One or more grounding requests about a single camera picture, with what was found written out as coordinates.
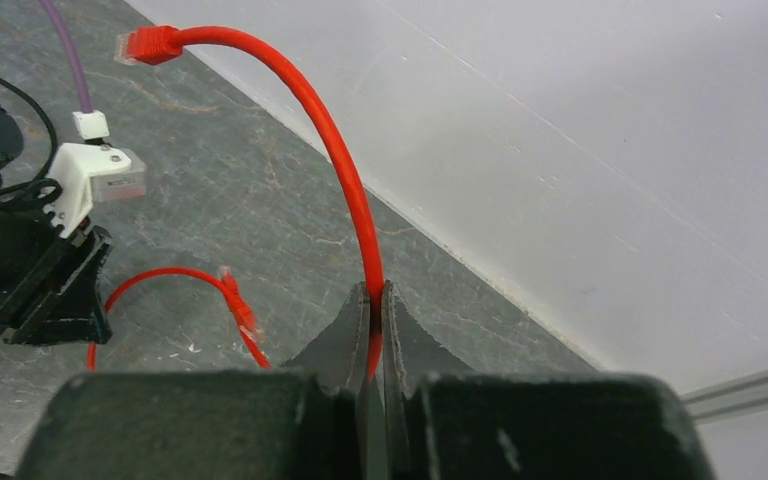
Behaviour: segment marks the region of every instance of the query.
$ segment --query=gray metal strip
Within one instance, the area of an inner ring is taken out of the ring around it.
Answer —
[[[768,370],[682,397],[697,424],[768,410]]]

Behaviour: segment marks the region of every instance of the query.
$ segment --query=white panel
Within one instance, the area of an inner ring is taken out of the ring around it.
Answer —
[[[602,365],[768,369],[767,0],[131,3],[285,52],[372,191]],[[318,145],[270,72],[197,52]]]
[[[699,432],[719,478],[768,479],[768,411],[703,425]]]

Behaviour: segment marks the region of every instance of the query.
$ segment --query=white connector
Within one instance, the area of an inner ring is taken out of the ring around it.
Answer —
[[[110,136],[107,117],[98,110],[93,110],[92,113],[72,112],[72,118],[75,120],[78,135],[84,140]]]
[[[62,238],[89,215],[94,202],[139,197],[146,193],[146,166],[129,150],[107,145],[64,143],[57,150],[48,177],[63,193],[43,210],[52,212],[51,224],[63,226]]]

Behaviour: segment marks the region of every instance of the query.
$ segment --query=gray floor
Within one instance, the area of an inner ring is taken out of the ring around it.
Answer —
[[[58,2],[76,35],[97,108],[117,146],[151,169],[144,199],[99,205],[93,218],[116,248],[103,291],[142,270],[229,265],[259,315],[274,363],[293,356],[336,315],[362,278],[357,243],[331,166],[260,107],[192,56],[157,68],[114,63],[114,37],[145,20],[123,2]],[[75,141],[72,79],[37,2],[0,1],[0,75],[35,97],[63,140]],[[0,89],[28,146],[9,180],[29,176],[48,148],[33,112]],[[498,293],[372,199],[385,271],[420,322],[485,371],[590,367]],[[210,287],[156,279],[112,314],[104,369],[254,367],[224,303]],[[84,368],[86,347],[0,343],[0,470],[14,468],[42,408]]]

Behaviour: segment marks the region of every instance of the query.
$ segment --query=red cable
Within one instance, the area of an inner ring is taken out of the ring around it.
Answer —
[[[156,268],[154,270],[143,272],[135,277],[128,279],[122,285],[119,285],[119,288],[117,288],[116,290],[113,291],[112,294],[110,294],[110,298],[108,298],[107,302],[104,304],[104,310],[106,312],[109,312],[110,309],[113,308],[113,305],[116,303],[116,301],[119,300],[119,297],[121,297],[122,294],[125,293],[125,291],[128,290],[129,288],[142,282],[143,280],[159,277],[161,275],[186,275],[189,277],[197,278],[203,282],[207,282],[213,285],[214,287],[216,287],[216,289],[222,293],[222,296],[225,297],[225,302],[228,304],[228,309],[231,310],[231,313],[234,314],[234,319],[237,322],[237,328],[240,331],[240,336],[243,338],[243,342],[245,342],[246,346],[248,347],[249,351],[254,357],[254,360],[257,362],[258,365],[260,365],[263,368],[270,367],[269,360],[267,360],[263,352],[261,352],[260,349],[257,348],[257,345],[254,343],[254,340],[249,338],[249,336],[246,335],[245,333],[245,331],[247,331],[247,329],[250,327],[248,325],[243,325],[241,323],[242,322],[241,319],[246,314],[251,315],[251,309],[249,308],[248,305],[246,305],[245,301],[243,301],[243,298],[240,296],[239,291],[231,290],[230,288],[228,288],[228,286],[225,285],[224,282],[202,271],[194,270],[192,268],[184,268],[184,267],[167,267],[167,268]],[[87,370],[91,372],[95,370],[95,353],[96,353],[96,344],[91,343],[89,348],[87,349]]]
[[[141,27],[130,34],[125,51],[120,53],[128,60],[156,65],[181,55],[185,46],[203,44],[233,47],[263,62],[287,85],[319,132],[343,188],[360,245],[366,288],[369,290],[371,303],[368,374],[369,378],[372,378],[382,349],[381,294],[384,290],[384,272],[381,253],[372,212],[354,161],[337,125],[313,86],[278,50],[252,35],[226,27],[196,27],[184,30],[170,26]]]

